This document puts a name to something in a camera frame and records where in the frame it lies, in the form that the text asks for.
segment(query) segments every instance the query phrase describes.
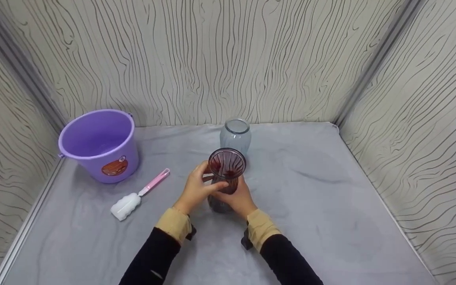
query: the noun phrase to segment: wood grain pattern wall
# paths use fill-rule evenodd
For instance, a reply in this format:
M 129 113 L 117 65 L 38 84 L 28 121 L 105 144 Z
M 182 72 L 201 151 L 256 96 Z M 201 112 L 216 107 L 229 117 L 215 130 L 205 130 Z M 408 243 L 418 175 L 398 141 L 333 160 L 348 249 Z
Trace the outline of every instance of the wood grain pattern wall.
M 73 119 L 332 121 L 402 0 L 0 0 Z
M 56 157 L 57 134 L 0 62 L 0 263 Z
M 456 285 L 456 1 L 424 1 L 341 135 L 432 274 Z

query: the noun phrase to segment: person's left hand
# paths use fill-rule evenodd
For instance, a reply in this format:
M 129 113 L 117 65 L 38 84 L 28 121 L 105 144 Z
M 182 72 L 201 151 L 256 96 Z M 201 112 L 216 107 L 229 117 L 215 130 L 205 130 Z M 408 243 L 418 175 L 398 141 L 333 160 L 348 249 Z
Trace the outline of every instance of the person's left hand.
M 210 185 L 203 184 L 204 181 L 211 179 L 211 177 L 203 177 L 205 173 L 210 173 L 208 164 L 209 163 L 207 161 L 202 162 L 188 176 L 188 180 L 184 186 L 184 191 L 179 197 L 179 200 L 177 200 L 173 206 L 179 212 L 188 215 L 211 193 L 228 186 L 228 182 L 217 182 Z

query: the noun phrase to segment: pink brush handle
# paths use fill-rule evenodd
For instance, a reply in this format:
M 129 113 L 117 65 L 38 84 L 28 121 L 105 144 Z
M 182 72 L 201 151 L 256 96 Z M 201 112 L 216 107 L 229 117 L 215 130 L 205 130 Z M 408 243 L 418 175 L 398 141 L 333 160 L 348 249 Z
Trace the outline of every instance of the pink brush handle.
M 152 189 L 156 184 L 161 182 L 163 179 L 165 179 L 168 175 L 170 175 L 170 169 L 165 168 L 156 178 L 154 178 L 149 184 L 147 184 L 147 188 Z
M 170 169 L 165 168 L 156 178 L 154 178 L 149 184 L 147 184 L 140 192 L 138 192 L 138 196 L 143 196 L 145 193 L 149 192 L 154 186 L 156 186 L 159 182 L 165 179 L 168 175 L 170 175 Z

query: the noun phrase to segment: red glass vase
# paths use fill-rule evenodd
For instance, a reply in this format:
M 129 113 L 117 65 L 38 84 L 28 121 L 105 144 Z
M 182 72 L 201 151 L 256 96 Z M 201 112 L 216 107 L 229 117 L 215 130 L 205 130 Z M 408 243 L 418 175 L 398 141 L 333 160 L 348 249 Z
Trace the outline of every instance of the red glass vase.
M 239 176 L 246 170 L 246 158 L 233 148 L 220 148 L 209 157 L 209 168 L 214 175 L 212 184 L 226 181 L 228 186 L 219 190 L 225 194 L 233 194 L 239 186 Z M 233 209 L 216 198 L 207 198 L 210 208 L 217 213 L 230 213 Z

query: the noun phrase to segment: hand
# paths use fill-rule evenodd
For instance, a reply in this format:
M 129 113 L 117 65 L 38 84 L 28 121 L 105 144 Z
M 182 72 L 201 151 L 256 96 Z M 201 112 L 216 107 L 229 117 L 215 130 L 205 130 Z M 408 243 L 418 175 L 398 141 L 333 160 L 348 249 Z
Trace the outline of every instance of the hand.
M 212 177 L 203 177 L 205 173 L 210 173 L 207 161 L 202 162 L 190 173 L 182 195 L 173 206 L 179 212 L 185 215 L 190 214 L 191 211 L 211 193 L 228 186 L 228 182 L 224 181 L 211 185 L 204 185 L 203 182 L 212 179 Z
M 246 180 L 244 180 L 244 175 L 239 176 L 239 186 L 232 195 L 221 192 L 214 192 L 211 195 L 230 205 L 230 207 L 232 207 L 232 209 L 244 220 L 247 219 L 247 216 L 250 213 L 253 213 L 258 209 L 251 198 L 251 193 L 249 192 Z

